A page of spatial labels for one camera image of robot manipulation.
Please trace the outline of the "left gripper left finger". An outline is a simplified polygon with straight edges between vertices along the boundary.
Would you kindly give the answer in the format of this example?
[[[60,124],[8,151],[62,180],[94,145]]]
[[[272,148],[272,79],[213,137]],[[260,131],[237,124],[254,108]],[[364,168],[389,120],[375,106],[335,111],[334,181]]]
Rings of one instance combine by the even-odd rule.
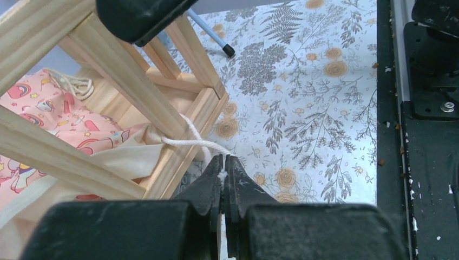
[[[38,222],[21,259],[219,259],[223,155],[170,200],[69,201]]]

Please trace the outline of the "pink patterned bed cushion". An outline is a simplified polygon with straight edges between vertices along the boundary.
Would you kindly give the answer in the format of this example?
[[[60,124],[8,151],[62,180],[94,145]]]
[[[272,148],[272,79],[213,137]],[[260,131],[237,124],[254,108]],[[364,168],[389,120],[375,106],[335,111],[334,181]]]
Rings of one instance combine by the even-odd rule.
[[[59,202],[98,201],[108,186],[120,198],[170,197],[197,155],[196,146],[166,145],[150,123],[123,128],[88,109],[93,91],[41,69],[1,95],[13,121],[47,132],[33,165],[1,151],[1,259],[18,259],[39,217]]]

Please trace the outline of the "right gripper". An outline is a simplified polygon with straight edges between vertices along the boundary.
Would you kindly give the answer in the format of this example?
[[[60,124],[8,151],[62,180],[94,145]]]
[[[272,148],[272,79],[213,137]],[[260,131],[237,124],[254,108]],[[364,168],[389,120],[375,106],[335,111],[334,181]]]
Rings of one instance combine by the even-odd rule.
[[[96,14],[110,33],[130,44],[145,46],[196,1],[96,0]]]

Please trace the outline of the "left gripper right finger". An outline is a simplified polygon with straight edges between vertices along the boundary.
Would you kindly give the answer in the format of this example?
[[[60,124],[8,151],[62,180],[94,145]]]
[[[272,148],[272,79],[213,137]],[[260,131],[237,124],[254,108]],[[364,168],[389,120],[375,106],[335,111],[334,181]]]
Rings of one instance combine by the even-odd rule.
[[[366,204],[280,203],[225,162],[227,253],[236,259],[407,259],[392,223]]]

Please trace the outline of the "wooden pet bed frame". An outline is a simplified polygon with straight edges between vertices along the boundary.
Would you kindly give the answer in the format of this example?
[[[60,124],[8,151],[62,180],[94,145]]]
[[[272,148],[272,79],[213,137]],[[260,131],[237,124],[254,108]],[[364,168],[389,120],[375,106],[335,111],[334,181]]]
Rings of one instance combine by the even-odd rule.
[[[227,104],[227,91],[188,18],[178,17],[166,30],[191,73],[183,73],[158,40],[147,46],[153,67],[134,55],[132,47],[103,26],[94,1],[19,1],[1,16],[1,93],[61,44],[83,58],[170,138],[186,140],[193,134],[160,86],[196,93],[186,115],[199,133],[206,135]],[[25,123],[13,121],[11,116],[1,108],[1,151],[33,165],[39,158],[38,144],[47,132],[27,130]],[[134,194],[129,191],[127,198],[120,198],[108,186],[101,197],[133,199]]]

